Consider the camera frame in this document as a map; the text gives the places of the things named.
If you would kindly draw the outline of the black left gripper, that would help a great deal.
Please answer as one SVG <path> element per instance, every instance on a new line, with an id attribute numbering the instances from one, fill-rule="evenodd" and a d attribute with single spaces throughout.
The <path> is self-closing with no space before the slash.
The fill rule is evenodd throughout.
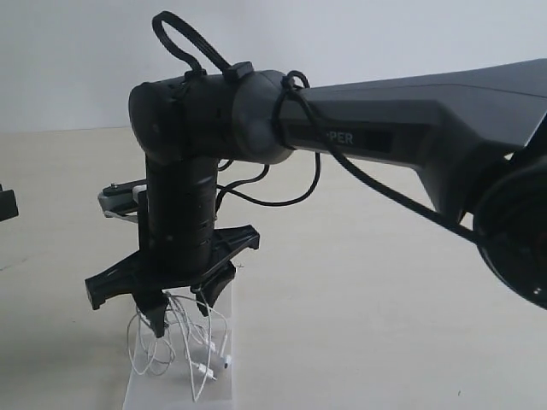
<path id="1" fill-rule="evenodd" d="M 11 220 L 18 216 L 18 205 L 13 190 L 5 190 L 0 185 L 0 221 Z"/>

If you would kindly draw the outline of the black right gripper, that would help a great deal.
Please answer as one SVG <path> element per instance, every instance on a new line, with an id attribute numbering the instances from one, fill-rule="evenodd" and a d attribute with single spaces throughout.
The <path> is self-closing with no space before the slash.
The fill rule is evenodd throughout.
<path id="1" fill-rule="evenodd" d="M 244 249 L 258 249 L 251 225 L 215 228 L 218 161 L 198 157 L 161 166 L 146 162 L 146 191 L 138 195 L 139 248 L 87 278 L 91 307 L 132 295 L 156 338 L 164 337 L 168 297 L 163 290 L 191 287 L 197 308 L 209 316 L 234 280 L 230 261 Z"/>

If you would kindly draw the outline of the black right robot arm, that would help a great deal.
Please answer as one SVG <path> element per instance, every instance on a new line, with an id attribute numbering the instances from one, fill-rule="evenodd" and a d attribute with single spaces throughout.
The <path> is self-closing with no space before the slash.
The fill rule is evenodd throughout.
<path id="1" fill-rule="evenodd" d="M 546 62 L 312 87 L 298 71 L 189 72 L 128 98 L 144 179 L 107 187 L 105 214 L 132 216 L 137 251 L 85 281 L 93 309 L 129 295 L 164 332 L 167 292 L 205 308 L 257 249 L 249 225 L 218 229 L 219 164 L 269 167 L 329 154 L 394 202 L 473 243 L 510 290 L 546 305 Z"/>

